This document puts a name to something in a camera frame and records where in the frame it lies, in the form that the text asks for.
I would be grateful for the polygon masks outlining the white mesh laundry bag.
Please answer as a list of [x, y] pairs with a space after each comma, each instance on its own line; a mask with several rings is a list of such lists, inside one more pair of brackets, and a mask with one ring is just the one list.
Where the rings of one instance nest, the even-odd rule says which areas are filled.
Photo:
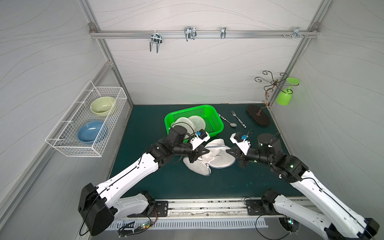
[[183, 163], [189, 170], [202, 176], [209, 176], [211, 174], [211, 168], [228, 168], [236, 161], [235, 157], [226, 152], [230, 147], [225, 144], [223, 139], [212, 140], [205, 146], [205, 148], [208, 149], [209, 152], [200, 156], [193, 163], [190, 163], [188, 157], [183, 158]]

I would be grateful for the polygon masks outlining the green plastic basket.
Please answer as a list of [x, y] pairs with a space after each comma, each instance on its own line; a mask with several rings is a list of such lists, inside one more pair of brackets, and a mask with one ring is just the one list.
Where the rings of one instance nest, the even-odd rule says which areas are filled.
[[210, 137], [214, 137], [224, 130], [224, 124], [213, 106], [202, 105], [169, 113], [165, 117], [167, 133], [174, 125], [185, 127], [188, 133], [204, 129]]

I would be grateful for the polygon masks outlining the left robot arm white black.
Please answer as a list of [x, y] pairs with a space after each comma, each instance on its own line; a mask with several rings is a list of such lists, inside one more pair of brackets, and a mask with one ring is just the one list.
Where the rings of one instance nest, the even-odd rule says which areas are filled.
[[78, 211], [82, 226], [91, 236], [106, 230], [119, 217], [143, 213], [154, 200], [149, 194], [137, 194], [119, 205], [119, 199], [134, 185], [170, 162], [174, 156], [187, 157], [194, 163], [200, 156], [209, 153], [202, 144], [210, 139], [205, 130], [199, 130], [185, 142], [187, 129], [175, 126], [168, 136], [146, 148], [142, 156], [126, 169], [109, 180], [94, 186], [89, 183], [82, 188]]

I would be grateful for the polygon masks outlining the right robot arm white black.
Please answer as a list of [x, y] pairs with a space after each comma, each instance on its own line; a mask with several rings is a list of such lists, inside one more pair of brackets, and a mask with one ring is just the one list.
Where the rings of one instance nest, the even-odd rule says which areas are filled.
[[227, 153], [239, 160], [259, 163], [289, 183], [307, 197], [321, 212], [317, 213], [292, 202], [284, 195], [269, 190], [261, 201], [266, 215], [273, 212], [291, 218], [322, 236], [325, 240], [372, 240], [380, 225], [372, 218], [357, 214], [331, 193], [297, 157], [285, 154], [281, 141], [272, 134], [258, 136], [258, 148], [253, 149], [248, 136], [238, 132], [230, 140], [236, 146]]

